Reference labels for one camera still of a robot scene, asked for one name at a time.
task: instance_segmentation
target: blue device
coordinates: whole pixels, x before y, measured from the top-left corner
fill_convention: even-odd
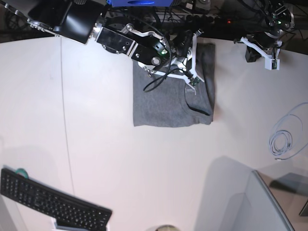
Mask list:
[[[172,4],[173,0],[108,0],[113,7],[119,6],[165,6]]]

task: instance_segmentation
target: gray fabric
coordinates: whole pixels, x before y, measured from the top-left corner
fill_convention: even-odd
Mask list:
[[[144,93],[151,81],[134,62],[134,126],[187,127],[213,121],[215,104],[215,45],[198,44],[197,65],[202,65],[205,84],[199,83],[196,95],[184,80],[167,78],[155,90]]]

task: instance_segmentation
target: folded gray shirt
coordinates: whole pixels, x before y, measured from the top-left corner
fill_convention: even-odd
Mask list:
[[[134,126],[187,127],[213,121],[215,104],[215,45],[198,44],[197,65],[203,68],[205,83],[195,92],[182,79],[168,77],[158,88],[145,93],[143,88],[154,77],[134,62]]]

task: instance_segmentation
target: coiled white cable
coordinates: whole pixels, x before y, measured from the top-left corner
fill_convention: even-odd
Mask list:
[[[296,156],[297,154],[299,154],[304,148],[306,148],[308,146],[308,143],[306,145],[304,145],[299,151],[297,151],[295,154],[293,154],[290,157],[286,157],[286,158],[282,158],[280,156],[288,153],[289,151],[291,151],[292,149],[295,148],[295,146],[301,141],[302,136],[303,136],[303,130],[304,130],[304,126],[303,126],[303,122],[302,120],[292,114],[296,109],[298,109],[299,107],[308,104],[308,102],[305,103],[301,103],[299,105],[297,105],[296,107],[294,107],[291,111],[289,111],[284,117],[282,117],[273,127],[273,129],[271,130],[271,136],[269,137],[269,150],[272,153],[273,156],[275,156],[276,160],[288,160],[291,159],[292,157]],[[287,120],[290,117],[294,117],[296,118],[299,123],[301,124],[301,134],[300,137],[298,138],[298,140],[293,143],[293,139],[292,139],[292,134],[289,131],[286,130],[279,130],[279,128],[283,125],[283,123],[285,122],[285,120]],[[284,145],[282,148],[278,148],[276,141],[278,138],[283,137],[284,138]]]

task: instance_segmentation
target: black keyboard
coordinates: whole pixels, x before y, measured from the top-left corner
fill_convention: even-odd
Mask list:
[[[109,209],[58,192],[6,168],[1,171],[0,193],[59,221],[90,231],[105,231],[112,214]]]

